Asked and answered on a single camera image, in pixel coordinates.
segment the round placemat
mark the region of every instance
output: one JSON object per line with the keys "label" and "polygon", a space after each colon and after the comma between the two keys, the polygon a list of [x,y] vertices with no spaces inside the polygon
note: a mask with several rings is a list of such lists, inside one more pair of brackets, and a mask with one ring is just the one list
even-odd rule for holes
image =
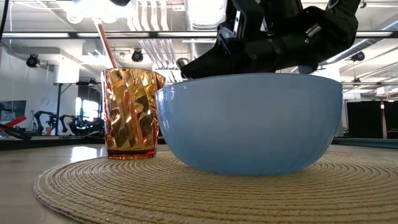
{"label": "round placemat", "polygon": [[44,172],[34,192],[82,223],[398,223],[398,161],[340,152],[274,177],[202,172],[171,152],[99,158]]}

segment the textured glass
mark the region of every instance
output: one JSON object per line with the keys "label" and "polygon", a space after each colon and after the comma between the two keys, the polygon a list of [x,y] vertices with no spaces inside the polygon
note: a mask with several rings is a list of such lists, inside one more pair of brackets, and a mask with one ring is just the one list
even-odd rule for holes
{"label": "textured glass", "polygon": [[159,133],[155,93],[165,78],[149,70],[118,68],[103,71],[101,83],[108,158],[155,157]]}

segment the pink straw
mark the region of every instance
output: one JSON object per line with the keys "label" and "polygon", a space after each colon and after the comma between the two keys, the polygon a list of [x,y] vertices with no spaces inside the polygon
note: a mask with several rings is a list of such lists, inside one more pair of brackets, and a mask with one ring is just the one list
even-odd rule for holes
{"label": "pink straw", "polygon": [[102,44],[104,45],[106,52],[108,53],[108,57],[111,60],[113,68],[118,68],[118,65],[116,64],[116,60],[113,57],[111,47],[109,46],[109,42],[106,38],[104,27],[102,26],[102,24],[100,22],[95,22],[95,24],[97,27],[97,31],[99,33],[99,37],[101,38]]}

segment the window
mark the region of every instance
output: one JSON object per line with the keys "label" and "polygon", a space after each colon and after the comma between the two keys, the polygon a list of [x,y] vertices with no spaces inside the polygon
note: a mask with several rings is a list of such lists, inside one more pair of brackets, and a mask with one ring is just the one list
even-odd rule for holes
{"label": "window", "polygon": [[76,106],[75,106],[75,111],[76,111],[76,115],[79,116],[80,115],[80,108],[81,108],[81,98],[77,97],[76,98]]}
{"label": "window", "polygon": [[93,121],[98,117],[98,103],[94,101],[83,100],[83,119]]}
{"label": "window", "polygon": [[83,100],[80,97],[76,98],[75,111],[77,116],[83,115],[83,119],[87,121],[93,121],[93,118],[98,117],[99,104],[94,101]]}

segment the blue bowl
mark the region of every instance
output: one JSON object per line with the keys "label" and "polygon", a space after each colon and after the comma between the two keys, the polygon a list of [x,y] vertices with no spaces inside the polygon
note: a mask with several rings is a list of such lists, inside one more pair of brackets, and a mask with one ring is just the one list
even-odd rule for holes
{"label": "blue bowl", "polygon": [[173,154],[209,172],[281,175],[317,161],[338,129],[340,83],[313,75],[253,73],[203,78],[156,94]]}

